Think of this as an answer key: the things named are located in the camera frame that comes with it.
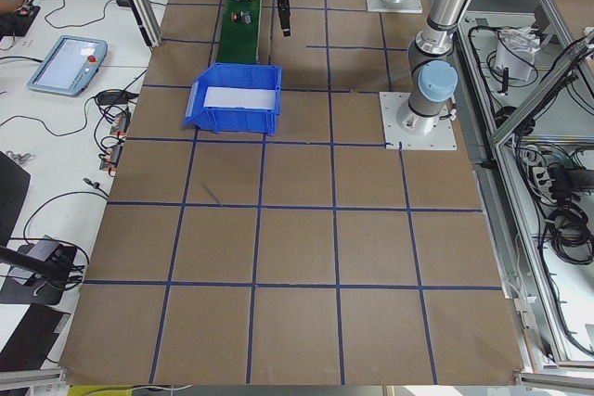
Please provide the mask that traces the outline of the person hand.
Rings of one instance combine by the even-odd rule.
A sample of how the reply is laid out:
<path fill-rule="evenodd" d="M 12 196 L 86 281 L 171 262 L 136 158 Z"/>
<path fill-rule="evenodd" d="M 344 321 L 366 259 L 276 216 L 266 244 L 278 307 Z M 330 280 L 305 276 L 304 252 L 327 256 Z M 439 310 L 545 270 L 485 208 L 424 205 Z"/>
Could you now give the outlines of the person hand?
<path fill-rule="evenodd" d="M 0 14 L 10 14 L 20 9 L 27 0 L 0 0 Z"/>

